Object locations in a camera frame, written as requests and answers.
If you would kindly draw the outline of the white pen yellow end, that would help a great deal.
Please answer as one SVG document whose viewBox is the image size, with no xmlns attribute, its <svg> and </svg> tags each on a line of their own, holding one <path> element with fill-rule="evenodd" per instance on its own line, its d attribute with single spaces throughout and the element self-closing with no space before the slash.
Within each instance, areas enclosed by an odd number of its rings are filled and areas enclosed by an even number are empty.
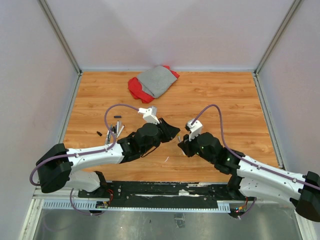
<svg viewBox="0 0 320 240">
<path fill-rule="evenodd" d="M 181 137 L 179 134 L 177 135 L 177 139 L 178 139 L 178 144 L 179 144 L 181 142 Z M 181 152 L 182 152 L 183 156 L 186 156 L 184 151 L 182 150 L 182 148 L 181 148 Z"/>
</svg>

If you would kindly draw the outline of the white pen black end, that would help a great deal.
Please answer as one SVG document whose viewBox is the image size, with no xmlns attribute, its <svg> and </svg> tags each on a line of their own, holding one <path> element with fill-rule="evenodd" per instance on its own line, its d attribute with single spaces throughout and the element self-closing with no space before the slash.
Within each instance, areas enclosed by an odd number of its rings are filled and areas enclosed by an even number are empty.
<svg viewBox="0 0 320 240">
<path fill-rule="evenodd" d="M 117 130 L 118 133 L 120 132 L 121 128 L 122 128 L 122 121 L 120 120 L 118 122 L 118 130 Z"/>
</svg>

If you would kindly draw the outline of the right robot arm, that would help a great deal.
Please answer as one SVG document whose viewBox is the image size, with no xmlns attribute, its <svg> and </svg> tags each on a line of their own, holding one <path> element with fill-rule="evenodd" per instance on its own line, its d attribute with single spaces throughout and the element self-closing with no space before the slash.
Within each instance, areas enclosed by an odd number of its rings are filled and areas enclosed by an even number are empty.
<svg viewBox="0 0 320 240">
<path fill-rule="evenodd" d="M 187 157 L 197 155 L 219 172 L 230 175 L 227 196 L 263 199 L 293 207 L 302 217 L 320 221 L 320 176 L 312 171 L 295 173 L 259 162 L 242 152 L 230 149 L 211 133 L 178 143 Z"/>
</svg>

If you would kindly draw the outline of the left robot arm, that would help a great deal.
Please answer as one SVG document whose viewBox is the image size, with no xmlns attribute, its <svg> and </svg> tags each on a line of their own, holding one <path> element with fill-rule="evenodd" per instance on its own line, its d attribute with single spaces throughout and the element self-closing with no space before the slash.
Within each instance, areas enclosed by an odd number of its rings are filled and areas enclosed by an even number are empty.
<svg viewBox="0 0 320 240">
<path fill-rule="evenodd" d="M 107 193 L 103 174 L 85 172 L 84 169 L 105 164 L 123 164 L 143 158 L 161 143 L 173 140 L 179 132 L 178 127 L 160 118 L 158 124 L 145 123 L 115 144 L 82 149 L 66 148 L 63 143 L 55 144 L 36 162 L 38 185 L 44 194 L 62 188 L 73 188 L 101 198 Z"/>
</svg>

